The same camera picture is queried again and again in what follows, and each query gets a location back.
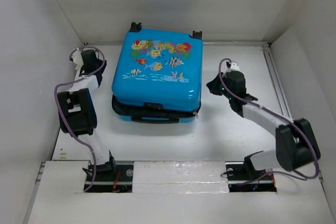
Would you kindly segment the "blue hard-shell suitcase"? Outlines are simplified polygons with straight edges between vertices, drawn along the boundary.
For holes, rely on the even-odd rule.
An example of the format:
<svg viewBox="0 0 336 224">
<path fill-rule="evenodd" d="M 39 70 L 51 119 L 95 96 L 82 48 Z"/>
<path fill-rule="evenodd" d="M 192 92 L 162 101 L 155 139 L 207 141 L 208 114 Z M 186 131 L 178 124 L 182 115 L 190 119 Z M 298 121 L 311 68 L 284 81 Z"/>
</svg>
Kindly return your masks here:
<svg viewBox="0 0 336 224">
<path fill-rule="evenodd" d="M 114 72 L 112 109 L 123 120 L 188 123 L 202 94 L 203 33 L 145 29 L 132 22 Z"/>
</svg>

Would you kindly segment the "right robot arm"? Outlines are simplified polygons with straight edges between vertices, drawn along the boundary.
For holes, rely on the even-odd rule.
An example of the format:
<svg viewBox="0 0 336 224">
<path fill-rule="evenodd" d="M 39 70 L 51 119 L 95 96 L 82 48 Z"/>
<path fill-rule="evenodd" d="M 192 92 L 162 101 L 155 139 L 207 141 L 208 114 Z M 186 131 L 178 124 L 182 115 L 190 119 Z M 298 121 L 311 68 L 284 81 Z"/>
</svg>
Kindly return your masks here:
<svg viewBox="0 0 336 224">
<path fill-rule="evenodd" d="M 275 155 L 276 164 L 270 163 L 268 152 L 250 154 L 243 165 L 247 178 L 254 179 L 262 170 L 277 167 L 283 169 L 284 175 L 293 172 L 292 177 L 299 180 L 318 177 L 321 153 L 308 120 L 293 120 L 261 105 L 255 96 L 247 93 L 245 76 L 240 71 L 220 72 L 206 86 L 211 94 L 225 96 L 235 113 L 258 124 L 275 138 L 275 149 L 270 153 Z"/>
</svg>

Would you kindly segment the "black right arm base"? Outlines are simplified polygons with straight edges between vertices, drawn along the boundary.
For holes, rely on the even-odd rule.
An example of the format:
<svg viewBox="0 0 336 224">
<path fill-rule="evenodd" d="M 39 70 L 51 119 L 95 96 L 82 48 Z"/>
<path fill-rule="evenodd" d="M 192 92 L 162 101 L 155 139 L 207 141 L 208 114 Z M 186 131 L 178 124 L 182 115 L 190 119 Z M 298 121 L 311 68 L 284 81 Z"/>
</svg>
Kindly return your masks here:
<svg viewBox="0 0 336 224">
<path fill-rule="evenodd" d="M 227 179 L 230 193 L 276 193 L 277 187 L 273 175 L 264 170 L 248 171 L 243 164 L 226 164 L 221 177 Z"/>
</svg>

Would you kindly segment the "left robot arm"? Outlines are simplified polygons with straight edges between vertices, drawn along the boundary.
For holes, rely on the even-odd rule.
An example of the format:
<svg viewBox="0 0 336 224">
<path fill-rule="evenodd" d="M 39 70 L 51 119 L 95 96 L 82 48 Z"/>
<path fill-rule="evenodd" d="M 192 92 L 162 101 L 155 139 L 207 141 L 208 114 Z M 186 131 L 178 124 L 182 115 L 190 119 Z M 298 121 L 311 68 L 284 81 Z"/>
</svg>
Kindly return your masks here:
<svg viewBox="0 0 336 224">
<path fill-rule="evenodd" d="M 58 84 L 54 89 L 60 128 L 89 149 L 91 164 L 84 171 L 112 180 L 117 175 L 117 166 L 98 135 L 98 119 L 91 97 L 101 86 L 107 61 L 100 49 L 89 46 L 75 49 L 69 60 L 76 64 L 74 80 Z"/>
</svg>

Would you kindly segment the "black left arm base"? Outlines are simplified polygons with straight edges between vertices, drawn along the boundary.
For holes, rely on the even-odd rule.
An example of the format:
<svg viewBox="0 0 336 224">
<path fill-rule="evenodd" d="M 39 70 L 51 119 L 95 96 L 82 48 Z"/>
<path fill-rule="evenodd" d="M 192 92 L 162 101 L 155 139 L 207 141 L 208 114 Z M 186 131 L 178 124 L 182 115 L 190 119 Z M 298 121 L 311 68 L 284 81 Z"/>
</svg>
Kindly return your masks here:
<svg viewBox="0 0 336 224">
<path fill-rule="evenodd" d="M 133 185 L 134 163 L 117 162 L 115 174 L 99 172 L 93 185 L 87 189 L 92 180 L 93 170 L 82 168 L 86 174 L 83 189 L 87 193 L 131 193 Z"/>
</svg>

